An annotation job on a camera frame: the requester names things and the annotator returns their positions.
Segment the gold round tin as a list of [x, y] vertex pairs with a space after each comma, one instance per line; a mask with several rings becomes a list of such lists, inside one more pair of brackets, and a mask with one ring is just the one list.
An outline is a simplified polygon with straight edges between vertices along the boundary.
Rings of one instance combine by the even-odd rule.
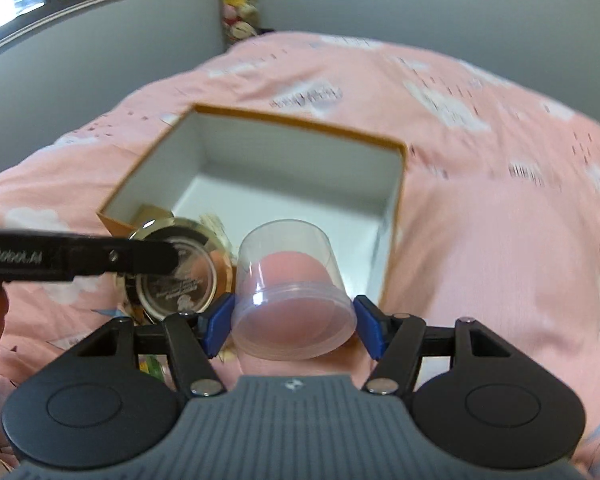
[[178, 265], [168, 275], [117, 275], [119, 310], [140, 325], [156, 324], [178, 312], [199, 313], [235, 288], [236, 256], [216, 214], [197, 220], [145, 205], [133, 220], [138, 240], [171, 243]]

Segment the clear jar with pink sponge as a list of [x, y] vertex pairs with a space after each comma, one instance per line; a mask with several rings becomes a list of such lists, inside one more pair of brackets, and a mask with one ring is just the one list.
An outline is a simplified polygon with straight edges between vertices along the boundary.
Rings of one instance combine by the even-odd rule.
[[242, 240], [230, 332], [237, 349], [262, 360], [309, 360], [341, 347], [355, 329], [332, 244], [318, 226], [274, 220]]

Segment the orange cardboard box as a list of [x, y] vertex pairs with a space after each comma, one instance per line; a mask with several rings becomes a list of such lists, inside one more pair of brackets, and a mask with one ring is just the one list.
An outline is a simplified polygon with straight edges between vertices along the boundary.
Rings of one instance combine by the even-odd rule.
[[289, 115], [198, 104], [173, 118], [97, 213], [114, 236], [145, 206], [217, 216], [232, 246], [298, 219], [332, 243], [346, 291], [379, 301], [396, 239], [404, 143]]

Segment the pink cloud print blanket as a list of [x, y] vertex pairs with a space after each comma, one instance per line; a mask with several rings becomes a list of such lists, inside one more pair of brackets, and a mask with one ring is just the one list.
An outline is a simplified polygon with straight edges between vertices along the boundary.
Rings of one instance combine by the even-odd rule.
[[600, 479], [600, 125], [466, 62], [278, 32], [135, 91], [0, 174], [0, 228], [101, 233], [98, 206], [196, 103], [318, 119], [404, 143], [382, 306], [478, 318], [562, 378], [588, 414], [574, 459]]

